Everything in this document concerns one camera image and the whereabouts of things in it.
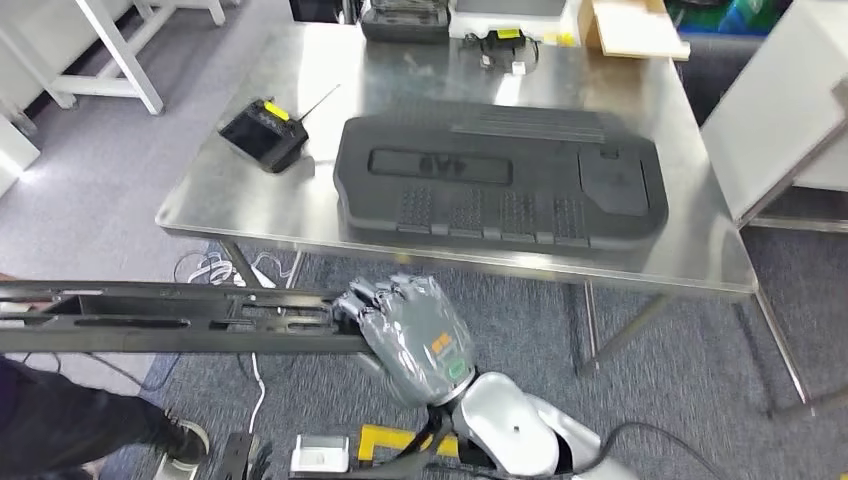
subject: black metal rail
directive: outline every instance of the black metal rail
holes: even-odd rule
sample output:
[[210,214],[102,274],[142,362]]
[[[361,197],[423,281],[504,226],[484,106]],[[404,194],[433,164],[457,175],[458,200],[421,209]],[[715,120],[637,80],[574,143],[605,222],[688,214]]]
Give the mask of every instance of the black metal rail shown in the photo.
[[370,349],[337,292],[135,282],[0,283],[0,352],[346,354]]

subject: gray robotic glove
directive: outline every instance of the gray robotic glove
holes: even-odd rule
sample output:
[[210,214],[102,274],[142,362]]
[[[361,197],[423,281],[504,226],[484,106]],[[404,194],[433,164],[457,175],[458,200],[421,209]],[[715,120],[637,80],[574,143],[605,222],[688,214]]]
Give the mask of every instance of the gray robotic glove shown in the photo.
[[474,379],[468,327],[432,277],[396,275],[376,285],[357,278],[335,306],[373,350],[358,360],[400,405],[443,405]]

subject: orange label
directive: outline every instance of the orange label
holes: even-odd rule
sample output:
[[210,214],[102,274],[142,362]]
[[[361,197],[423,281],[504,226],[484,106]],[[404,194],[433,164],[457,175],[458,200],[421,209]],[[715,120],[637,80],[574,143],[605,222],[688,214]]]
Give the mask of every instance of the orange label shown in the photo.
[[439,335],[439,338],[433,340],[433,343],[430,344],[430,348],[433,350],[433,353],[438,354],[444,350],[445,347],[450,345],[450,342],[452,341],[453,339],[447,334],[447,332],[442,332],[442,334]]

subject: black pants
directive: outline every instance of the black pants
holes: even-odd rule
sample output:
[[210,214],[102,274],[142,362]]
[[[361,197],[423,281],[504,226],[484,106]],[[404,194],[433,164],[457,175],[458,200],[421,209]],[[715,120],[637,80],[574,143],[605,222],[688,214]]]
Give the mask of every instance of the black pants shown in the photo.
[[15,413],[0,430],[0,479],[66,471],[59,478],[75,478],[70,471],[126,445],[167,448],[170,421],[152,403],[82,387],[57,373],[19,369]]

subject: green button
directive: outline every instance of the green button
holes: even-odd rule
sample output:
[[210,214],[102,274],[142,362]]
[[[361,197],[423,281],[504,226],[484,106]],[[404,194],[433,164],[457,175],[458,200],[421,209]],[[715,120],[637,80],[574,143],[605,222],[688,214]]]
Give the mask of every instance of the green button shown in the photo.
[[465,359],[459,358],[448,367],[448,376],[451,380],[457,380],[463,373],[465,373]]

